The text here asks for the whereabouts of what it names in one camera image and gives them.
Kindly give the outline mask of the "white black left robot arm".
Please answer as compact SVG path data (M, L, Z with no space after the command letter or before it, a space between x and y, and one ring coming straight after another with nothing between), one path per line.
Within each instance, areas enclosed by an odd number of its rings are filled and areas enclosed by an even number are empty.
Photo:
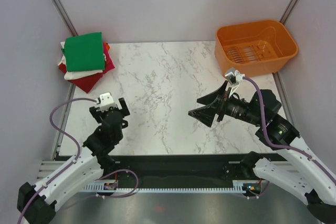
M111 93L99 95L89 111L99 124L80 144L74 141L76 154L34 185L26 182L18 192L18 222L50 223L61 207L85 185L96 179L111 178L115 161L110 152L123 139L124 119L130 111L124 98L115 102Z

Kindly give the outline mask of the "folded orange t-shirt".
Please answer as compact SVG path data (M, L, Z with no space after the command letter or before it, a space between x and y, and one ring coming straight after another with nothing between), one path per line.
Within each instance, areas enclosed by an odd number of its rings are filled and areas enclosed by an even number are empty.
M109 44L108 43L104 43L104 45L105 45L105 48L107 49L107 50L109 50L110 49L110 46L109 46Z

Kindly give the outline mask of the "aluminium front frame rails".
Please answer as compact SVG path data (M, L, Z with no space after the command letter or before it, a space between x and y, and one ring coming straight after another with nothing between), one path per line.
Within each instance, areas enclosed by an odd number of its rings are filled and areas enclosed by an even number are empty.
M49 176L64 163L68 163L68 161L42 161L37 175L37 181L40 181L43 178Z

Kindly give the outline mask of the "green t-shirt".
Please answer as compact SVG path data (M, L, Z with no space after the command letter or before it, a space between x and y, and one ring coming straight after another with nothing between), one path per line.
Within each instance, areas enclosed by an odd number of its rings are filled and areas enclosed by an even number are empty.
M64 43L63 53L68 72L105 69L101 32L68 37Z

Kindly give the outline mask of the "left aluminium corner post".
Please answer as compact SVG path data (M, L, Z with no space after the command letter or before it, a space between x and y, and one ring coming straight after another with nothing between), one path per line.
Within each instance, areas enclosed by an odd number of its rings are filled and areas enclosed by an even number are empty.
M55 6L56 10L58 11L61 19L65 23L66 27L68 28L70 34L72 36L78 36L77 30L75 29L64 5L62 4L61 0L51 0L53 5Z

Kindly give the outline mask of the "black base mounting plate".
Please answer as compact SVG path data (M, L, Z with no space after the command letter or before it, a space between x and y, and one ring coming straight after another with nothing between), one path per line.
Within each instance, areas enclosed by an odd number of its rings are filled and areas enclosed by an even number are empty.
M246 175L240 165L244 154L119 155L114 170L136 173L141 188L229 187L233 180L259 178Z

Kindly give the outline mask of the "orange plastic basket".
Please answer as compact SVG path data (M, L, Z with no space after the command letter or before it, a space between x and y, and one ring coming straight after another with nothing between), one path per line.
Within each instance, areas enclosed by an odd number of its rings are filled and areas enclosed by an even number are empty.
M231 68L248 77L275 73L299 50L286 27L273 19L224 26L215 37L222 73Z

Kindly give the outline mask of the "folded white t-shirt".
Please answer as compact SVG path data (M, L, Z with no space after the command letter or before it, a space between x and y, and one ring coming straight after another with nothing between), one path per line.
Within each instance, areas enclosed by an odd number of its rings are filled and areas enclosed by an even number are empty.
M65 55L62 55L62 58L58 64L58 66L66 66L66 58ZM90 70L90 71L76 71L76 72L69 72L66 70L64 79L65 80L76 80L88 76L92 76L97 73L103 73L103 70Z

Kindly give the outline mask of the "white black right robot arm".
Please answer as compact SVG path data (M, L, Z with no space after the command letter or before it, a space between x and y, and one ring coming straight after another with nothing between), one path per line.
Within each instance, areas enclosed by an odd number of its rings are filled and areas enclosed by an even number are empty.
M310 149L298 130L278 114L281 103L269 89L256 88L247 102L227 87L197 99L200 108L188 115L210 127L224 116L258 127L259 140L288 161L298 175L273 165L261 154L251 151L241 161L240 172L248 179L265 179L301 200L322 223L335 223L335 173Z

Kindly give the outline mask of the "right aluminium table rail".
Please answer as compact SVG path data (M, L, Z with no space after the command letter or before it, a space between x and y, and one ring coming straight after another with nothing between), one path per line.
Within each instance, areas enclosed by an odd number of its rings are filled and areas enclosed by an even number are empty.
M288 101L288 98L287 98L285 87L284 87L284 85L281 81L280 74L278 72L276 72L276 73L273 73L272 75L273 75L275 85L277 87L277 90L278 90L278 93L279 93L279 96L280 96L280 99L281 99L281 103L282 103L282 107L283 107L285 116L291 124L294 124L293 117L292 117L292 114L291 114L290 105L289 105L289 101Z

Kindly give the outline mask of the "folded magenta t-shirt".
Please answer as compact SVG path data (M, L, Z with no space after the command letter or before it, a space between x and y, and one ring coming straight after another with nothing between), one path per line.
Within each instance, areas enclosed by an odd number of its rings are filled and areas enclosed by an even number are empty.
M103 42L103 53L104 53L104 58L105 58L105 69L102 72L102 74L106 74L110 70L114 69L115 66L110 58L109 51L105 48L104 45L105 42Z

